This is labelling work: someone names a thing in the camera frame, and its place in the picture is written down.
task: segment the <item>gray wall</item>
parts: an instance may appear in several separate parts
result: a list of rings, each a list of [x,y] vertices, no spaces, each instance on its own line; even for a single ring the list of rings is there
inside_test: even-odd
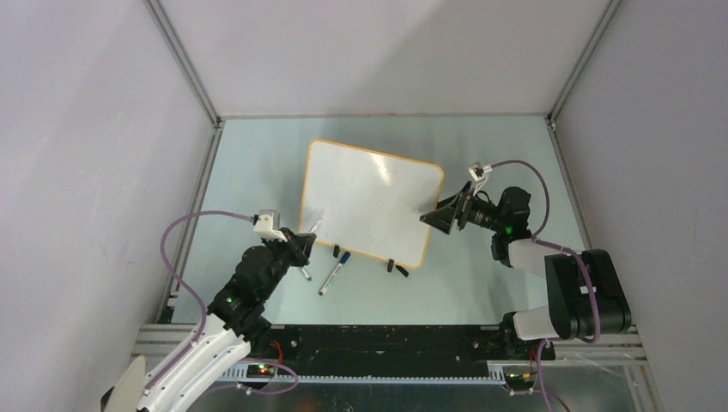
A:
[[[209,133],[143,2],[0,3],[0,410],[99,410]]]
[[[557,124],[665,407],[725,410],[728,2],[627,0]]]

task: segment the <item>whiteboard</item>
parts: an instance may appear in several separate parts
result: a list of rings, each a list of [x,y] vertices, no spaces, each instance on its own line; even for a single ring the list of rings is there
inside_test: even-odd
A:
[[[417,269],[444,173],[437,165],[314,140],[308,149],[300,232],[320,219],[317,242]]]

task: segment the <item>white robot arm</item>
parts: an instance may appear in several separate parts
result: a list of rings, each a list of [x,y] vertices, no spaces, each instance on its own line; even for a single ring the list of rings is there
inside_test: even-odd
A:
[[[143,378],[141,386],[129,386],[129,379],[136,378],[126,373],[114,387],[124,387],[124,393],[114,388],[107,392],[101,401],[103,412],[185,412],[223,372],[250,354],[253,346],[264,343],[260,341],[270,328],[261,316],[264,303],[289,267],[308,264],[316,239],[312,233],[293,234],[279,228],[279,220],[275,210],[263,210],[254,217],[253,230],[263,244],[243,253],[204,319]],[[118,400],[135,397],[132,404]]]
[[[504,316],[500,328],[512,332],[514,342],[585,339],[599,333],[626,331],[632,324],[631,312],[609,253],[575,251],[537,239],[528,228],[531,195],[519,187],[506,188],[498,204],[487,196],[479,197],[490,172],[509,163],[524,164],[533,170],[548,196],[540,173],[526,162],[505,161],[485,167],[475,163],[468,168],[472,181],[454,196],[438,202],[434,211],[420,216],[420,221],[445,234],[450,234],[456,224],[460,230],[467,223],[490,229],[494,231],[490,245],[494,260],[546,279],[547,306]]]

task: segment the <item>white connector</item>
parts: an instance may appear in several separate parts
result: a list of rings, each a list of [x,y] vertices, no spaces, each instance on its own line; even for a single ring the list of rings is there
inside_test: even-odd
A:
[[[470,173],[470,177],[475,183],[473,193],[478,193],[485,186],[485,182],[488,181],[488,175],[491,172],[493,172],[493,168],[490,165],[483,166],[479,161],[468,167],[468,173]]]

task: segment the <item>aluminum frame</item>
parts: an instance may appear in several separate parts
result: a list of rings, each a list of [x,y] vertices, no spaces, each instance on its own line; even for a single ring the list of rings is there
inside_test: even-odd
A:
[[[202,207],[205,192],[210,178],[210,171],[215,161],[217,148],[220,144],[222,130],[224,128],[224,119],[221,118],[211,101],[202,80],[197,73],[194,64],[187,54],[181,39],[179,38],[172,22],[165,11],[161,0],[144,0],[144,3],[152,17],[155,25],[158,27],[162,38],[167,44],[173,58],[178,63],[179,69],[187,80],[192,92],[200,103],[205,116],[212,125],[212,133],[209,145],[203,157],[203,163],[200,167],[200,173],[195,185],[195,190],[190,201],[189,211],[199,211]],[[584,50],[579,55],[579,59],[574,65],[567,81],[561,89],[558,97],[551,110],[545,117],[546,127],[549,129],[551,142],[554,147],[556,158],[561,169],[561,175],[564,178],[569,200],[572,204],[574,213],[577,217],[579,231],[586,247],[591,247],[592,243],[589,238],[588,230],[585,224],[584,216],[579,206],[579,200],[576,190],[571,180],[565,156],[559,144],[556,135],[555,121],[558,119],[569,95],[574,86],[578,83],[581,74],[589,61],[596,52],[598,45],[602,41],[604,34],[613,21],[617,11],[620,9],[623,0],[610,0],[604,12],[602,13],[598,24],[595,26]],[[230,118],[247,118],[246,116]],[[178,246],[174,256],[174,268],[181,272],[184,270],[186,259],[190,250],[191,240],[195,232],[197,220],[188,221],[180,236]],[[178,295],[179,284],[173,282],[172,279],[167,282],[165,287],[165,295],[161,300],[158,308],[158,317],[171,306],[174,307]],[[143,354],[150,358],[152,363],[166,356],[174,346],[176,346],[183,336],[189,333],[193,325],[188,324],[146,324],[139,331],[136,344],[132,351],[132,357]],[[586,345],[582,342],[569,341],[555,343],[556,360],[545,361],[545,367],[572,367],[572,366],[623,366],[625,376],[633,382],[630,387],[630,393],[634,401],[635,408],[641,411],[658,411],[664,410],[662,403],[657,395],[656,386],[652,378],[649,366],[647,365],[646,355],[642,348],[639,335],[635,328],[632,328],[625,335],[605,335],[596,345]],[[526,367],[528,362],[508,360],[508,361],[489,361],[488,366],[499,370],[503,367]]]

